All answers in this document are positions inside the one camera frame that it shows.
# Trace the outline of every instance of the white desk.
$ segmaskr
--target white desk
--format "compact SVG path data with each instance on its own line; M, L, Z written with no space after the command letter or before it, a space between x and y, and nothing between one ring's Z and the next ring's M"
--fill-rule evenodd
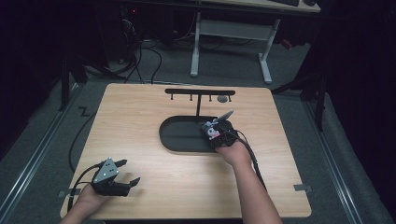
M307 13L320 12L320 8L318 7L318 5L314 5L313 7L310 7L307 4L305 4L302 0L300 1L298 7L291 7L284 4L271 2L268 0L247 0L247 1L202 0L202 2L243 5L248 7L266 7L271 9L290 10L290 11L299 11L299 12L307 12ZM280 23L280 19L275 20L272 26L262 26L262 25L253 25L253 24L227 22L227 21L201 20L201 13L198 12L197 20L196 20L196 28L195 28L195 44L194 44L194 51L192 53L192 61L191 61L191 76L192 77L198 76L200 35L217 35L217 36L266 41L262 53L259 53L259 62L262 67L262 74L264 76L265 83L271 84L272 79L266 60L268 57L268 53L271 49L271 46L274 42L274 38L279 23Z

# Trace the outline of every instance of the cable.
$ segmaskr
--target cable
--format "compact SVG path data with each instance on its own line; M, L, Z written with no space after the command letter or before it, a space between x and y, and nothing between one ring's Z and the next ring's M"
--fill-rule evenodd
M146 49L146 50L150 50L150 51L156 53L160 57L160 63L158 64L157 69L155 69L154 73L151 75L151 85L153 85L154 84L154 76L160 69L161 65L163 64L163 57L161 56L161 54L158 51L156 51L154 49Z
M134 70L137 69L137 66L140 64L140 62L142 61L142 45L140 44L139 46L139 60L137 61L136 65L134 66L134 69L129 73L129 75L127 76L127 78L125 78L124 83L128 82L129 77L132 75L132 73L134 72ZM143 78L140 76L140 74L138 74L140 77L140 83L144 84L145 81L143 80Z
M189 31L185 35L183 35L181 38L174 39L174 41L182 40L184 38L189 38L190 36L193 36L193 35L189 35L189 34L190 34L191 30L192 30L192 27L194 26L194 22L195 22L196 16L197 16L197 13L194 12L194 16L192 17L191 26L190 26Z
M262 183L262 186L265 188L265 190L267 190L267 187L265 187L264 180L262 179L262 173L260 172L259 164L257 163L256 156L254 155L253 149L251 149L250 145L248 144L248 140L246 139L245 135L242 132L235 130L236 132L241 133L244 136L244 138L245 138L245 140L244 140L241 137L239 137L238 135L231 133L230 130L225 130L225 129L222 129L222 130L226 133L229 133L230 135L232 135L233 137L238 139L242 144L244 144L244 146L246 147L248 154L250 155L250 158L253 162L253 168L254 168L254 171L256 172L256 176L259 178L259 180Z
M231 40L228 40L228 39L226 39L226 38L222 38L222 41L223 41L224 43L226 43L226 44L230 44L230 45L239 45L239 46L251 45L251 44L255 44L255 43L259 42L259 40L249 39L249 40L244 40L243 43L238 43L238 42L236 42L235 40L234 40L234 41L231 41Z
M131 23L128 23L128 25L129 25L128 29L130 29L131 27L134 29L134 26ZM127 57L127 59L129 59L129 63L125 67L121 68L120 70L117 70L117 71L113 72L113 71L108 70L107 68L104 68L102 66L97 65L96 67L94 66L94 68L96 70L99 69L100 70L99 72L92 71L91 69L89 69L87 67L84 67L85 71L87 73L91 74L91 75L94 75L94 76L102 76L102 75L106 75L107 74L108 76L112 75L110 77L122 78L122 77L119 77L118 75L130 70L131 68L134 67L134 65L136 65L136 57L134 56L134 52L136 51L137 48L139 48L138 45L140 45L140 36L142 35L142 33L139 32L137 34L134 34L132 36L132 38L129 38L127 34L125 34L125 35L126 35L127 41L128 41L128 43L127 43L127 56L126 57ZM85 61L86 61L85 62L86 64L93 65L92 62L88 62L87 60L85 60Z
M207 40L211 40L214 39L214 41L212 42L219 42L219 44L217 46L215 46L214 48L206 48L204 47L202 44L199 45L199 47L201 49L207 49L207 50L214 50L214 49L219 49L222 45L223 45L223 39L221 37L216 37L216 36L207 36L206 37Z
M85 123L81 126L81 128L78 130L78 133L76 134L76 136L75 136L75 138L74 138L74 140L73 140L72 145L71 145L70 148L69 148L69 157L68 157L68 159L69 159L69 166L70 166L70 169L72 170L73 173L76 171L76 169L73 167L73 164L72 164L72 150L73 150L73 146L74 146L74 144L76 143L76 141L77 141L79 135L81 134L82 130L85 128L85 126L88 124L88 122L90 122L90 120L96 115L96 113L97 113L97 112L94 112L94 113L85 121Z
M79 176L79 178L77 179L75 185L73 186L73 188L72 188L71 191L70 191L69 202L68 202L68 204L67 204L67 212L69 212L70 209L73 207L73 202L74 202L73 199L74 199L74 196L75 196L75 194L76 194L77 185L79 185L79 184L82 183L82 182L79 182L79 181L82 179L82 177L83 177L85 174L87 174L90 170L93 170L93 169L95 169L95 168L101 167L104 163L105 163L105 162L102 161L102 162L100 162L100 163L98 163L98 164L95 164L95 165L91 166L90 168L86 169L84 172L82 172L82 174Z
M181 46L181 47L189 47L189 46L192 46L192 45L195 44L194 41L193 41L193 40L192 40L192 41L189 41L188 39L191 38L191 37L193 37L193 36L194 36L194 35L190 35L190 36L185 37L184 39L179 39L179 40L178 40L179 42L180 42L180 41L188 42L188 44L180 44L180 43L177 43L177 41L173 41L173 43L176 44L176 45L178 45L178 46Z

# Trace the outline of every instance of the metal stand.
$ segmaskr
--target metal stand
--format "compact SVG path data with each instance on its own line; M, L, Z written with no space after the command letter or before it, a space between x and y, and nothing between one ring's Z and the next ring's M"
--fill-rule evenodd
M78 84L85 84L88 80L82 63L79 63L75 57L65 54L64 59L62 60L62 104L61 108L59 109L60 111L64 111L67 104L69 103L69 73L72 74L73 78Z
M321 75L311 75L309 77L303 77L301 79L296 79L282 87L271 90L272 94L279 94L282 91L286 91L288 89L295 88L300 85L305 85L302 93L300 94L300 98L302 101L309 101L313 98L317 98L317 108L315 111L315 123L318 126L318 129L322 132L322 117L324 110L324 98L326 91L326 78L327 76L324 74Z
M277 27L280 19L276 19L272 26L253 25L238 22L201 20L201 12L197 12L195 26L195 45L192 53L191 76L198 77L199 66L199 38L200 35L217 35L234 38L254 39L266 41L263 53L259 54L259 61L262 67L264 82L272 83L270 71L268 69L267 57L274 42Z

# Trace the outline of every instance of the desk leg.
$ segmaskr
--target desk leg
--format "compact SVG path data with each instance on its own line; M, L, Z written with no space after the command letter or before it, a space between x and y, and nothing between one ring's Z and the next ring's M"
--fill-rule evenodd
M197 22L195 24L195 43L194 52L192 53L191 61L191 73L192 77L198 76L198 64L199 64L199 35L201 31L201 12L197 12Z
M268 64L267 64L267 57L270 52L271 46L274 42L274 38L275 38L277 27L279 26L279 23L280 23L280 19L275 20L274 25L271 29L271 32L268 36L268 41L265 46L264 53L259 54L260 65L262 66L262 75L264 76L264 82L267 84L272 83L271 74L270 74L270 71L268 69Z

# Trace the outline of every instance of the wooden table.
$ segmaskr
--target wooden table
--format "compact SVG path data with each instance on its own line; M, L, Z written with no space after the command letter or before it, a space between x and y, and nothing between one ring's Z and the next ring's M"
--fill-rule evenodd
M233 170L217 153L176 153L159 136L164 120L195 115L197 98L171 96L167 88L232 90L232 101L202 97L201 115L229 118L247 137L268 192L282 217L308 217L311 208L271 92L265 88L110 84L106 88L71 183L88 167L111 157L128 160L116 181L141 177L128 197L114 197L93 219L233 218L241 217ZM91 181L94 171L82 181ZM61 211L66 213L68 197Z

